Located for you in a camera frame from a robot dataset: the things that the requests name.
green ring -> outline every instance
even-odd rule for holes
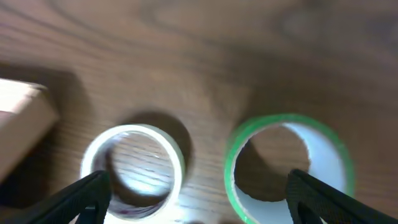
[[[347,183],[345,194],[349,195],[350,197],[354,197],[354,168],[351,159],[349,158],[349,153],[345,145],[340,141],[335,132],[332,131],[328,126],[319,123],[312,118],[298,114],[278,114],[272,116],[251,118],[242,125],[240,125],[229,137],[224,167],[224,184],[229,202],[231,203],[235,212],[245,223],[255,224],[256,222],[244,214],[243,209],[239,206],[238,201],[233,194],[233,183],[230,182],[231,176],[234,175],[232,165],[235,163],[235,161],[233,161],[233,158],[236,153],[239,152],[241,146],[243,146],[254,133],[260,131],[261,129],[264,129],[266,126],[283,122],[295,122],[305,124],[325,135],[333,143],[338,151],[338,154],[343,160],[345,168]]]

white ring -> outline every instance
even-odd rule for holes
[[[140,222],[152,223],[155,219],[157,220],[161,217],[161,214],[167,213],[167,210],[170,210],[170,208],[174,206],[174,203],[178,199],[185,173],[185,164],[181,150],[174,139],[166,132],[147,124],[121,125],[106,130],[88,146],[81,162],[80,178],[84,178],[95,171],[94,161],[104,154],[116,141],[128,134],[144,135],[158,142],[166,150],[174,168],[174,182],[164,202],[161,202],[157,208],[151,210],[155,210],[154,212],[139,218],[123,218],[120,217],[120,215],[115,215],[113,212],[108,211],[104,222],[120,224]]]

tape roll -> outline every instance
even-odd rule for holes
[[[240,125],[229,138],[224,167],[228,199],[245,223],[293,224],[286,200],[256,200],[240,190],[234,181],[236,159],[244,145],[255,134],[271,126],[283,126],[303,141],[310,161],[310,175],[353,197],[353,164],[344,144],[330,128],[312,118],[297,114],[252,118]]]
[[[174,181],[168,196],[157,205],[148,207],[128,205],[123,203],[117,195],[113,195],[105,216],[105,223],[155,223],[174,206],[182,186],[185,165],[179,146],[166,132],[147,124],[116,126],[100,134],[88,146],[83,156],[80,178],[96,170],[105,170],[106,153],[111,150],[114,143],[130,134],[140,134],[153,139],[166,150],[174,168]]]

green tape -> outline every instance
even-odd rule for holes
[[[291,220],[290,216],[286,218],[285,215],[282,217],[284,221],[276,222],[273,220],[273,218],[278,218],[275,214],[278,213],[277,209],[284,206],[283,203],[285,203],[285,200],[282,202],[261,202],[250,198],[248,195],[242,195],[243,193],[237,189],[234,183],[235,163],[238,154],[241,152],[241,149],[256,133],[275,125],[285,126],[303,140],[308,151],[310,160],[309,173],[311,175],[353,197],[353,164],[349,158],[349,153],[346,150],[345,145],[328,126],[321,124],[312,118],[297,114],[278,114],[273,116],[252,118],[240,125],[240,127],[235,130],[229,138],[224,167],[224,184],[228,199],[236,213],[245,223],[284,224],[290,223],[289,219]],[[325,168],[325,166],[336,168],[335,170],[340,170],[340,172],[336,173],[331,171],[331,174],[322,175],[323,171],[319,172],[317,168]],[[266,221],[259,220],[260,218],[255,218],[256,207],[258,205],[264,205],[267,206],[267,208],[271,208],[269,213],[267,213],[267,211],[263,211],[263,214],[257,216],[263,217],[268,215],[269,218],[266,218]]]

wooden table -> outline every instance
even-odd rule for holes
[[[169,132],[187,161],[168,221],[240,223],[223,185],[230,132],[250,116],[300,113],[346,143],[356,198],[398,218],[397,11],[393,0],[1,0],[0,76],[47,85],[63,116],[3,185],[4,203],[23,207],[71,184],[95,136],[145,122]],[[308,167],[291,133],[263,139],[242,173]],[[170,169],[158,166],[167,160],[145,146],[120,146],[116,168],[167,189]],[[269,193],[283,178],[252,182]]]

